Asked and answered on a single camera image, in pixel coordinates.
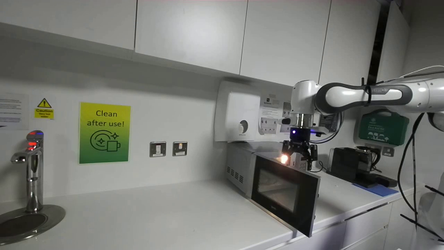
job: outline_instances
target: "blue mat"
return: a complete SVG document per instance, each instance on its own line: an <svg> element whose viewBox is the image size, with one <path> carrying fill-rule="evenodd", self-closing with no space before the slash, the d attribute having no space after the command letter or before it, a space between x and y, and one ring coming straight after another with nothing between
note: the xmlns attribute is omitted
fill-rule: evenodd
<svg viewBox="0 0 444 250"><path fill-rule="evenodd" d="M367 190L367 191L369 191L369 192L372 192L372 193L374 193L374 194L377 194L377 195L379 195L379 196L382 196L382 197L384 197L384 196L388 196L388 195L391 195L391 194L398 193L398 191L393 190L393 189L388 188L388 187L384 187L384 186L381 185L381 184L378 184L378 185L376 185L376 186L374 186L374 187L371 187L371 188L365 188L365 187L363 187L363 186L361 186L361 185L358 185L358 184L355 184L355 183L352 183L352 184L355 185L355 186L357 186L357 187L360 187L360 188L362 188L362 189L364 189L364 190Z"/></svg>

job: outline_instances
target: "chrome tap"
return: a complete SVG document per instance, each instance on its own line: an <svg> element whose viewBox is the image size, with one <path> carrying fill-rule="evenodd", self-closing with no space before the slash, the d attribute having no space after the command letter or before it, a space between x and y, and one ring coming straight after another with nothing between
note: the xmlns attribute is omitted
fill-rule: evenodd
<svg viewBox="0 0 444 250"><path fill-rule="evenodd" d="M27 163L26 212L35 213L43 207L43 132L34 130L26 136L28 146L11 157L12 163Z"/></svg>

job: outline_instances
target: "microwave window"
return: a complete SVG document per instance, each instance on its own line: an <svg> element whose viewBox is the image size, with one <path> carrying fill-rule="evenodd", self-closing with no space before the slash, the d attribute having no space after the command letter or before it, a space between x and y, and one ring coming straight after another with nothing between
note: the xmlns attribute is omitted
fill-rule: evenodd
<svg viewBox="0 0 444 250"><path fill-rule="evenodd" d="M266 170L260 170L258 192L293 213L295 212L298 189L298 184L286 181Z"/></svg>

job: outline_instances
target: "white dispenser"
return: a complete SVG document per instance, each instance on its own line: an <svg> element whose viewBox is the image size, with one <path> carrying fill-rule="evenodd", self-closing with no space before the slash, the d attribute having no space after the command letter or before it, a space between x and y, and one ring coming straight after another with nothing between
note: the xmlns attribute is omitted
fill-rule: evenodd
<svg viewBox="0 0 444 250"><path fill-rule="evenodd" d="M215 141L253 141L258 129L260 94L255 87L222 81L214 118Z"/></svg>

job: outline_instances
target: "microwave door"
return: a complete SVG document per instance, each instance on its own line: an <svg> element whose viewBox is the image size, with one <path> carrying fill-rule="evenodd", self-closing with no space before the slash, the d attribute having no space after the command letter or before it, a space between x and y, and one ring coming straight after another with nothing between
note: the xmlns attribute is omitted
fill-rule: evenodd
<svg viewBox="0 0 444 250"><path fill-rule="evenodd" d="M320 178L257 155L251 199L310 237Z"/></svg>

